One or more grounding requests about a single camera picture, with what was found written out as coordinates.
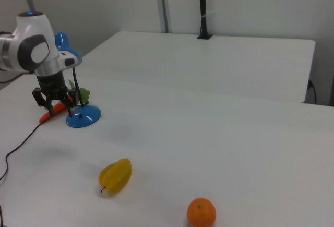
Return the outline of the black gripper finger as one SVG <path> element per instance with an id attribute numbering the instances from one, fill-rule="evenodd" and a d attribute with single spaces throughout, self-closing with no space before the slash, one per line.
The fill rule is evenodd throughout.
<path id="1" fill-rule="evenodd" d="M 48 110 L 50 115 L 55 115 L 55 111 L 52 106 L 52 96 L 48 91 L 40 88 L 35 88 L 32 92 L 34 99 L 39 107 L 44 107 Z"/>
<path id="2" fill-rule="evenodd" d="M 64 98 L 64 104 L 66 106 L 69 116 L 73 116 L 74 108 L 77 106 L 77 91 L 76 89 L 68 89 L 68 92 Z"/>

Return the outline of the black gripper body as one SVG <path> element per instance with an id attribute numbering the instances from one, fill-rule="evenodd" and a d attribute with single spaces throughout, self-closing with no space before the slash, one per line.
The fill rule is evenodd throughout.
<path id="1" fill-rule="evenodd" d="M 50 99 L 62 99 L 66 96 L 76 97 L 76 89 L 67 88 L 62 71 L 50 76 L 37 76 L 39 88 L 33 91 L 35 99 L 42 99 L 42 94 Z"/>

